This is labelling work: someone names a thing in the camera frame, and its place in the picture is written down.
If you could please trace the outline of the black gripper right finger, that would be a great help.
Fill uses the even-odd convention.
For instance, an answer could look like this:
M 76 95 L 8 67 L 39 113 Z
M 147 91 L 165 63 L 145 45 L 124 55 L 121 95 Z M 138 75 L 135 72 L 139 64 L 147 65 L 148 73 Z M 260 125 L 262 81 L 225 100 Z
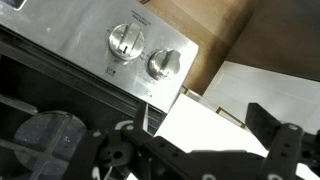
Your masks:
M 296 174 L 299 163 L 320 176 L 319 133 L 305 132 L 293 123 L 281 123 L 258 103 L 248 104 L 245 123 L 268 151 L 262 161 L 260 179 L 302 180 Z

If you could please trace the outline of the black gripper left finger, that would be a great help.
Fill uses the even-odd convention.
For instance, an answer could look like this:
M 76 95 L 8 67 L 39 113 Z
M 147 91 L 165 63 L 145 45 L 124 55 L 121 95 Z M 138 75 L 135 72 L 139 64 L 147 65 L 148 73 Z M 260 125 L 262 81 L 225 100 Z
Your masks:
M 62 180 L 156 180 L 156 157 L 147 148 L 154 137 L 147 132 L 148 104 L 139 106 L 135 119 L 117 130 L 94 129 L 77 146 Z

